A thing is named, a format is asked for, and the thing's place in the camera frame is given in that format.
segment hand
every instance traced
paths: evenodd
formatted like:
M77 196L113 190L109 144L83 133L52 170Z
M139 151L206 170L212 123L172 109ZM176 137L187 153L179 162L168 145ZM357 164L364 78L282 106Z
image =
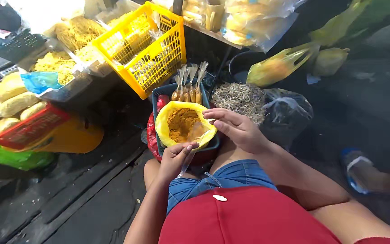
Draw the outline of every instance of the hand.
M159 168L160 179L169 182L175 179L181 171L185 158L192 149L197 147L199 147L197 142L186 142L166 148Z
M269 144L272 143L247 116L224 108L204 110L202 114L204 119L216 119L210 121L210 124L228 136L237 147L248 153L265 153L268 151Z

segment denim shorts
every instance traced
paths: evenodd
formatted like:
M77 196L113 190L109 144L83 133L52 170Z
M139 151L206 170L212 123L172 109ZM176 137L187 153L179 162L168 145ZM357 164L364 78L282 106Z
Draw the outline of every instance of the denim shorts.
M218 169L213 175L197 180L177 178L171 181L168 193L168 214L179 202L198 196L215 187L233 188L239 186L265 186L277 190L257 160L237 160Z

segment black bucket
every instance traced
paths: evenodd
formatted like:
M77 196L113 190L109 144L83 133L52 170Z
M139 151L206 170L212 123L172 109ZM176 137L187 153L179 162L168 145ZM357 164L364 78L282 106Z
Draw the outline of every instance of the black bucket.
M246 78L248 77L251 66L267 58L265 53L254 51L243 52L234 56L228 66L230 75L234 80L233 82L246 84Z

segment dried anchovies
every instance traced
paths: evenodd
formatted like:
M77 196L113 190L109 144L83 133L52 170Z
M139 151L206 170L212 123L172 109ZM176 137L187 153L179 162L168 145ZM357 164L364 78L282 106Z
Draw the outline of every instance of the dried anchovies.
M246 115L255 124L264 120L264 92L257 86L239 83L225 83L214 90L212 102L217 108L226 108Z

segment knee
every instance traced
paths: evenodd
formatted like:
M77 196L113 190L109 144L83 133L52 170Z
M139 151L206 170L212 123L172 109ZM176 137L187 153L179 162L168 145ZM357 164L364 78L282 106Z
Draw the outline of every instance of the knee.
M151 172L157 170L160 167L160 163L155 159L152 158L144 165L144 179L146 175L149 175Z

